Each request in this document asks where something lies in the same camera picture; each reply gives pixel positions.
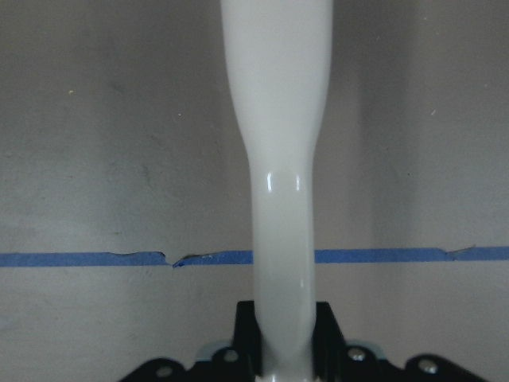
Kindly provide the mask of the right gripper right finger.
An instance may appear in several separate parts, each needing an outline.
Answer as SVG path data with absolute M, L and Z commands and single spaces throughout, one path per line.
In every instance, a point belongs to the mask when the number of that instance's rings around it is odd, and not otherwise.
M 364 345 L 349 345 L 331 306 L 316 304 L 313 371 L 322 381 L 482 381 L 483 378 L 443 357 L 422 354 L 402 368 Z

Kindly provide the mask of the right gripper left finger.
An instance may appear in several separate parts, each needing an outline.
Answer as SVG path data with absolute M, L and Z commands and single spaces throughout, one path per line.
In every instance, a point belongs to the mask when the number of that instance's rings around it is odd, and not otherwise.
M 252 301 L 236 304 L 231 340 L 210 344 L 192 366 L 168 357 L 153 358 L 122 378 L 123 381 L 255 381 L 262 373 L 262 337 Z

